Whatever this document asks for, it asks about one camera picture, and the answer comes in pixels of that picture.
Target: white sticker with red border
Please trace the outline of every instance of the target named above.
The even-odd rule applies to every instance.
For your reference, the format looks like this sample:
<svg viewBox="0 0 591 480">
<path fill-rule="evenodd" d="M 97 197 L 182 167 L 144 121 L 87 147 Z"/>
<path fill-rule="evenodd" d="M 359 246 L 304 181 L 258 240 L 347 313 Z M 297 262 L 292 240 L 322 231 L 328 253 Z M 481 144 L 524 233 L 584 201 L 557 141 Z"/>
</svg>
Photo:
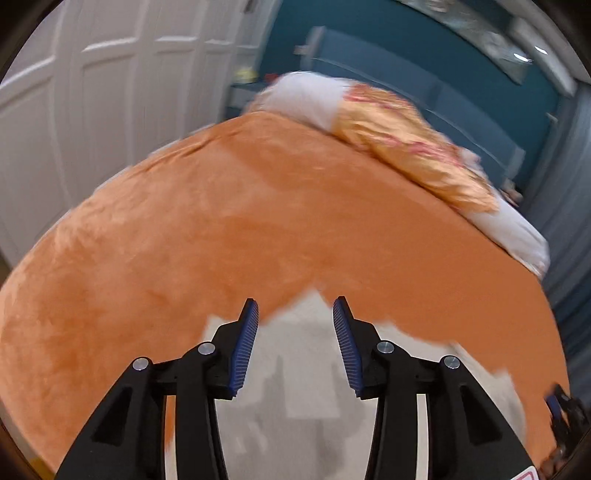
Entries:
<svg viewBox="0 0 591 480">
<path fill-rule="evenodd" d="M 511 480 L 539 480 L 538 472 L 535 467 L 530 466 L 523 470 L 519 475 L 514 476 Z"/>
</svg>

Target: orange bedspread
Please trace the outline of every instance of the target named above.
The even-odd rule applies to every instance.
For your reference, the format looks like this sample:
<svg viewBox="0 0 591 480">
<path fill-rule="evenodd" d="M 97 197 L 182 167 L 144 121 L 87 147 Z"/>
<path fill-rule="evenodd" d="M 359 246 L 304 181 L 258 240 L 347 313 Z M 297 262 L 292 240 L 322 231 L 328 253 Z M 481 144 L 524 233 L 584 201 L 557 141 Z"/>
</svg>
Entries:
<svg viewBox="0 0 591 480">
<path fill-rule="evenodd" d="M 133 358 L 178 357 L 208 315 L 250 296 L 264 322 L 310 287 L 508 369 L 532 459 L 553 447 L 543 394 L 567 375 L 536 277 L 389 167 L 263 112 L 126 171 L 24 258 L 0 294 L 0 398 L 55 469 Z"/>
</svg>

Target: nightstand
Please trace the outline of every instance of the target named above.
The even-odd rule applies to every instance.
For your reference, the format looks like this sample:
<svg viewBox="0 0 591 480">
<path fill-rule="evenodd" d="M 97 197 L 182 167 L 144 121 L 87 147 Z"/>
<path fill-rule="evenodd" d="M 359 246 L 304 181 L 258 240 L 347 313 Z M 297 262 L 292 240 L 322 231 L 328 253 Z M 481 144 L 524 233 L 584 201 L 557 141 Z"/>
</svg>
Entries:
<svg viewBox="0 0 591 480">
<path fill-rule="evenodd" d="M 265 82 L 231 84 L 224 120 L 230 120 L 239 116 L 242 113 L 242 109 L 252 101 L 255 95 L 268 85 Z"/>
</svg>

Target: teal wall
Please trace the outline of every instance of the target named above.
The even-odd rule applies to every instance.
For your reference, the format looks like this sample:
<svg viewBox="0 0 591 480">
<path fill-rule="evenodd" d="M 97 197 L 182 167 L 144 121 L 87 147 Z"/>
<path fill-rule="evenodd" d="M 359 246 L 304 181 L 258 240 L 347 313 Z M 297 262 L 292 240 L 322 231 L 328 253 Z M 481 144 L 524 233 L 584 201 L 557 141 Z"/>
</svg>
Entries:
<svg viewBox="0 0 591 480">
<path fill-rule="evenodd" d="M 494 4 L 492 0 L 474 2 Z M 506 21 L 498 11 L 493 14 L 495 24 Z M 545 113 L 553 113 L 558 102 L 557 91 L 536 65 L 517 85 L 448 28 L 394 0 L 283 0 L 261 74 L 298 70 L 300 58 L 293 54 L 294 46 L 304 44 L 315 25 L 380 45 L 462 92 L 526 151 L 517 176 L 517 184 L 526 185 L 550 127 Z"/>
</svg>

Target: headboard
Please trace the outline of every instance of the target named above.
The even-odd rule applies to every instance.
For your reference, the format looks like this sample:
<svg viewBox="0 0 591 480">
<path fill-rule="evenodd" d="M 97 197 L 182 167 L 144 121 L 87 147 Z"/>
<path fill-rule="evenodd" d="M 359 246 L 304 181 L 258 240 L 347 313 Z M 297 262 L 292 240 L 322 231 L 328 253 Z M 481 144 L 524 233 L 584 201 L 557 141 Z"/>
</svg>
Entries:
<svg viewBox="0 0 591 480">
<path fill-rule="evenodd" d="M 519 171 L 525 151 L 486 113 L 434 74 L 384 48 L 314 27 L 301 69 L 360 80 L 412 101 L 433 128 L 480 156 L 496 187 Z"/>
</svg>

